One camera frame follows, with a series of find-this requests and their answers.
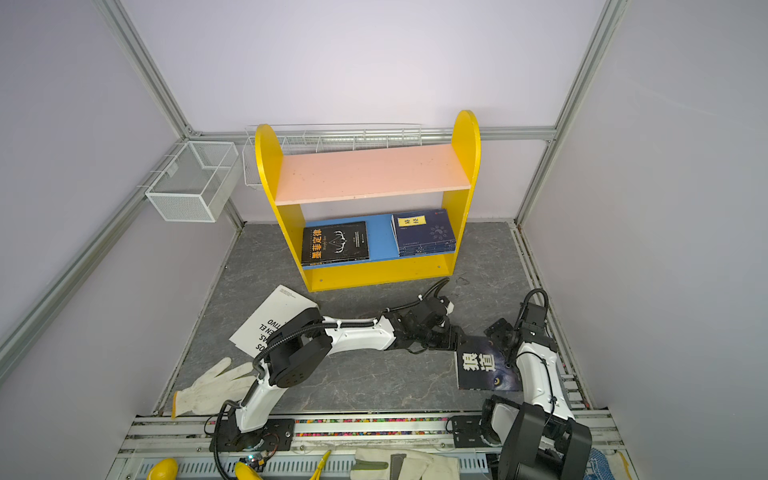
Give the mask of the dark book white characters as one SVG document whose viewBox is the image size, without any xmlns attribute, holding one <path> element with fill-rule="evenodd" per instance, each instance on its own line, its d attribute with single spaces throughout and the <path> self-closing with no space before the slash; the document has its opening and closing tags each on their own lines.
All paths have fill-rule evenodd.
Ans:
<svg viewBox="0 0 768 480">
<path fill-rule="evenodd" d="M 484 336 L 467 336 L 456 350 L 457 385 L 460 390 L 519 392 L 518 373 Z"/>
</svg>

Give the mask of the blue book dotted circle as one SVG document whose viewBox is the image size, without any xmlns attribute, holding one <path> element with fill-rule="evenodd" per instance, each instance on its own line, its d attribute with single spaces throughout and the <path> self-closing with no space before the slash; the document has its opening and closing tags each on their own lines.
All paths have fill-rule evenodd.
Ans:
<svg viewBox="0 0 768 480">
<path fill-rule="evenodd" d="M 419 244 L 457 243 L 445 209 L 394 213 L 391 223 L 398 250 Z"/>
</svg>

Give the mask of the black book yellow title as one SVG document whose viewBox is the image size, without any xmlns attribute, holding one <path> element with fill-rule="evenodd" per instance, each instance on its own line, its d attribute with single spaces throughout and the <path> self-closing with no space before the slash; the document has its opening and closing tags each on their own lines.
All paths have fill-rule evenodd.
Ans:
<svg viewBox="0 0 768 480">
<path fill-rule="evenodd" d="M 368 260 L 369 256 L 365 221 L 303 229 L 301 264 L 304 267 Z"/>
</svg>

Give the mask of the blue book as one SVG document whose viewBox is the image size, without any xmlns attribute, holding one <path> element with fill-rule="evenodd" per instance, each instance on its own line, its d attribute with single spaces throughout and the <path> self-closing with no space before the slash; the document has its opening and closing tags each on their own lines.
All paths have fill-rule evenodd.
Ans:
<svg viewBox="0 0 768 480">
<path fill-rule="evenodd" d="M 400 257 L 411 257 L 420 255 L 445 254 L 454 252 L 455 242 L 441 242 L 430 244 L 411 245 L 398 250 Z"/>
</svg>

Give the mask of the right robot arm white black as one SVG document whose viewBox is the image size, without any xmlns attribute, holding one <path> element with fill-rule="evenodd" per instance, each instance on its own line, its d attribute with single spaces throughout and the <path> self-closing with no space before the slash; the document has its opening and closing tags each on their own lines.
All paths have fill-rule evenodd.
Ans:
<svg viewBox="0 0 768 480">
<path fill-rule="evenodd" d="M 482 426 L 501 444 L 497 479 L 582 479 L 592 450 L 590 429 L 565 400 L 558 345 L 547 332 L 549 295 L 530 290 L 514 322 L 499 319 L 485 335 L 518 373 L 521 402 L 498 395 L 483 405 Z"/>
</svg>

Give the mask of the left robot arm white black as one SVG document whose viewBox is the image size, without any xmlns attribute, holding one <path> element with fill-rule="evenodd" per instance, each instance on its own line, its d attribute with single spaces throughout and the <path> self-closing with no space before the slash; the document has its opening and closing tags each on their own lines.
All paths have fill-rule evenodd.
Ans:
<svg viewBox="0 0 768 480">
<path fill-rule="evenodd" d="M 237 452 L 267 435 L 268 418 L 287 389 L 309 378 L 323 360 L 358 351 L 455 351 L 463 330 L 451 324 L 453 304 L 441 294 L 442 278 L 410 303 L 386 308 L 376 318 L 336 319 L 310 307 L 267 338 L 252 361 L 255 379 L 241 400 L 227 399 L 216 415 L 209 450 Z"/>
</svg>

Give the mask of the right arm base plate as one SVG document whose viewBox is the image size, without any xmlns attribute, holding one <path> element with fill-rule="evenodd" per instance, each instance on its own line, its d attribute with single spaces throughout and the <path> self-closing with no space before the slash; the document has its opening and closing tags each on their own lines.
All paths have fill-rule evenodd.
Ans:
<svg viewBox="0 0 768 480">
<path fill-rule="evenodd" d="M 481 415 L 454 415 L 448 418 L 446 431 L 456 448 L 484 448 L 499 445 L 498 436 L 486 426 Z"/>
</svg>

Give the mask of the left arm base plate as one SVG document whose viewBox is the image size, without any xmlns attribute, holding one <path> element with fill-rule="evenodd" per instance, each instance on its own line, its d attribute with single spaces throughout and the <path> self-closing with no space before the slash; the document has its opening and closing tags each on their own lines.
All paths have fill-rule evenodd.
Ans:
<svg viewBox="0 0 768 480">
<path fill-rule="evenodd" d="M 243 433 L 235 419 L 225 418 L 220 427 L 214 427 L 212 439 L 216 440 L 219 453 L 288 451 L 293 442 L 294 429 L 293 419 L 269 419 L 262 428 Z"/>
</svg>

